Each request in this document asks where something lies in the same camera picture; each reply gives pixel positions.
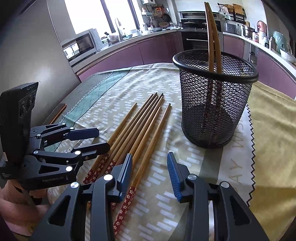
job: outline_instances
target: frying pan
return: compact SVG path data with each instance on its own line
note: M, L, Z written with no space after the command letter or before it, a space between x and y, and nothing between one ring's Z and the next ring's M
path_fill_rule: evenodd
M167 14L167 13L164 13L163 14L163 20L167 23L170 23L171 22L171 17Z

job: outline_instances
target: cabinet handle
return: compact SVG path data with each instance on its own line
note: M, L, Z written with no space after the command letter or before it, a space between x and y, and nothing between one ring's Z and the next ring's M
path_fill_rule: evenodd
M203 41L203 42L207 42L207 40L201 40L201 39L186 39L187 41Z

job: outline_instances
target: bowl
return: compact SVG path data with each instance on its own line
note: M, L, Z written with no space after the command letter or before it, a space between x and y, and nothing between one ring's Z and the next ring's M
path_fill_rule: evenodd
M163 28L167 28L169 26L169 24L167 22L161 22L158 25Z
M151 29L151 31L152 31L153 33L155 33L155 32L160 32L160 31L162 31L162 30L163 30L162 27L160 27L160 28L152 28L152 29Z

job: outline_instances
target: kitchen cabinet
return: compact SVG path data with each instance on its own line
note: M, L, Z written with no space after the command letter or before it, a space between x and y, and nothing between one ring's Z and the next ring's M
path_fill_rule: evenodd
M269 85L273 62L272 58L259 50L256 69L259 73L259 81L265 85Z
M281 66L273 62L271 77L268 86L290 96L295 99L296 96L296 83Z
M103 58L102 61L99 61L96 65L79 75L79 79L84 81L92 74L98 72L143 65L143 60L137 44L119 49Z
M183 51L180 32L168 32L119 48L95 60L78 74L81 81L94 73L143 64L172 63L173 56Z
M224 35L224 52L243 58L244 41L240 38Z
M164 35L166 34L137 42L143 64L155 64L162 62L172 63L172 57L167 48L167 44L165 42L166 37Z
M178 53L176 49L177 46L175 44L174 36L175 36L175 33L164 34L165 45L168 51L166 63L172 63L174 55Z

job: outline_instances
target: black mesh pen holder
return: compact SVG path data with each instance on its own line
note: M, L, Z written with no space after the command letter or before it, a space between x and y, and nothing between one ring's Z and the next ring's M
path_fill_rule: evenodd
M189 141L203 148L226 145L246 106L258 72L247 61L221 52L223 74L208 71L208 50L176 54L180 69L182 130Z

